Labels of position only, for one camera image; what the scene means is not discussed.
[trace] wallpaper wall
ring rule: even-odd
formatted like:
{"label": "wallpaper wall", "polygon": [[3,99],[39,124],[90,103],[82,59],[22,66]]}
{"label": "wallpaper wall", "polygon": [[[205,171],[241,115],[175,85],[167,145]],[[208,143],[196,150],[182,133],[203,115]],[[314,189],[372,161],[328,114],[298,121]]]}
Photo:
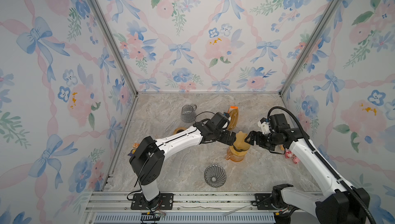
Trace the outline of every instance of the wallpaper wall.
{"label": "wallpaper wall", "polygon": [[146,92],[278,91],[328,4],[328,0],[98,2],[136,88]]}
{"label": "wallpaper wall", "polygon": [[86,0],[0,10],[0,223],[78,223],[132,94]]}
{"label": "wallpaper wall", "polygon": [[370,194],[369,209],[376,222],[391,224],[395,223],[394,3],[343,0],[283,96],[323,156]]}

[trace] metal corner post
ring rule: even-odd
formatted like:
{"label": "metal corner post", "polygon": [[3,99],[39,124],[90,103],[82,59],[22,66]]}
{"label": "metal corner post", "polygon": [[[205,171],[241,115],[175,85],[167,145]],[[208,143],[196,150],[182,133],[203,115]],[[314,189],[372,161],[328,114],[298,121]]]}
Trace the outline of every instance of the metal corner post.
{"label": "metal corner post", "polygon": [[114,54],[115,60],[117,61],[118,65],[120,66],[121,72],[126,79],[126,83],[128,84],[129,88],[133,92],[134,98],[136,98],[137,97],[137,89],[133,84],[133,81],[132,81],[131,76],[129,74],[128,68],[126,67],[125,62],[123,61],[121,53],[119,52],[119,50],[116,46],[116,41],[111,34],[110,27],[106,22],[104,13],[101,10],[98,1],[97,0],[87,0],[87,1],[90,5],[94,15],[96,16],[96,19],[98,21],[98,24],[99,24],[104,36],[106,37],[106,39],[109,43],[109,47],[110,47],[112,53]]}
{"label": "metal corner post", "polygon": [[325,11],[322,14],[322,18],[318,22],[317,26],[313,30],[309,40],[306,43],[306,47],[300,54],[299,59],[296,61],[294,67],[291,69],[284,85],[280,90],[281,97],[284,93],[288,90],[291,86],[293,80],[295,79],[296,75],[298,74],[300,68],[302,67],[303,63],[305,62],[306,58],[310,54],[311,50],[313,49],[315,43],[318,41],[319,37],[322,35],[323,31],[327,27],[329,20],[332,18],[332,15],[335,14],[336,9],[340,6],[342,0],[332,0],[328,6],[326,7]]}

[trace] robotic arm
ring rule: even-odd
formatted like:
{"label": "robotic arm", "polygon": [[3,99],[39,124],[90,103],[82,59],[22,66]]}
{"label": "robotic arm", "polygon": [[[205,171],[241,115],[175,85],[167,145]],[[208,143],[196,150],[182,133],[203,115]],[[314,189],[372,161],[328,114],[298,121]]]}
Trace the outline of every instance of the robotic arm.
{"label": "robotic arm", "polygon": [[[271,115],[273,109],[286,111],[298,124],[290,128],[284,114]],[[219,141],[233,145],[236,134],[225,130],[229,124],[229,114],[216,113],[213,118],[196,122],[187,130],[167,138],[154,140],[146,137],[140,143],[129,160],[137,174],[143,196],[150,209],[158,205],[160,192],[156,183],[163,161],[171,155],[193,145]],[[274,152],[276,145],[290,149],[306,166],[307,170],[317,181],[323,197],[303,192],[290,184],[273,187],[270,201],[278,209],[293,205],[317,217],[322,224],[331,223],[365,223],[368,217],[370,223],[375,223],[367,206],[370,201],[368,193],[356,189],[351,182],[344,179],[325,158],[317,151],[309,136],[304,132],[296,117],[287,109],[274,107],[268,113],[268,122],[263,118],[258,125],[262,132],[251,131],[245,142],[258,145]]]}

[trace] gray marble surface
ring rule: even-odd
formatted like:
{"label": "gray marble surface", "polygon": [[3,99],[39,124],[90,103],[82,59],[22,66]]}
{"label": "gray marble surface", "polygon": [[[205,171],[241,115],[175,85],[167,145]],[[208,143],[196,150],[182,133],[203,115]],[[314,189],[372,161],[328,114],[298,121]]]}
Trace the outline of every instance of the gray marble surface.
{"label": "gray marble surface", "polygon": [[[238,106],[239,120],[233,129],[236,133],[258,131],[256,123],[267,116],[271,107],[284,106],[278,94],[140,94],[109,191],[137,190],[133,187],[137,177],[127,156],[133,144],[147,136],[165,138],[178,127],[189,127],[191,124],[181,121],[180,113],[184,105],[192,103],[197,105],[197,114],[226,112],[230,106]],[[211,113],[203,113],[197,120],[211,117]],[[319,191],[302,163],[294,164],[284,155],[271,154],[256,145],[243,161],[233,162],[225,159],[227,149],[225,144],[214,142],[189,147],[169,157],[158,177],[160,191],[271,191],[274,185],[283,183],[304,191]],[[204,180],[204,170],[211,164],[226,171],[226,182],[219,188],[210,187]]]}

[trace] pink figurine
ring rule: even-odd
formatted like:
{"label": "pink figurine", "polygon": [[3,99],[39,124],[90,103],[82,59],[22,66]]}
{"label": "pink figurine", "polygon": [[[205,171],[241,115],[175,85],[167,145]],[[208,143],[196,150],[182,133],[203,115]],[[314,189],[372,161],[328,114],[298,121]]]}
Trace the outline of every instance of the pink figurine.
{"label": "pink figurine", "polygon": [[298,162],[300,162],[300,159],[296,157],[296,155],[292,156],[292,160],[294,161],[295,164],[297,164]]}
{"label": "pink figurine", "polygon": [[285,158],[288,159],[288,158],[291,158],[291,157],[292,157],[292,152],[289,149],[286,149],[285,150]]}

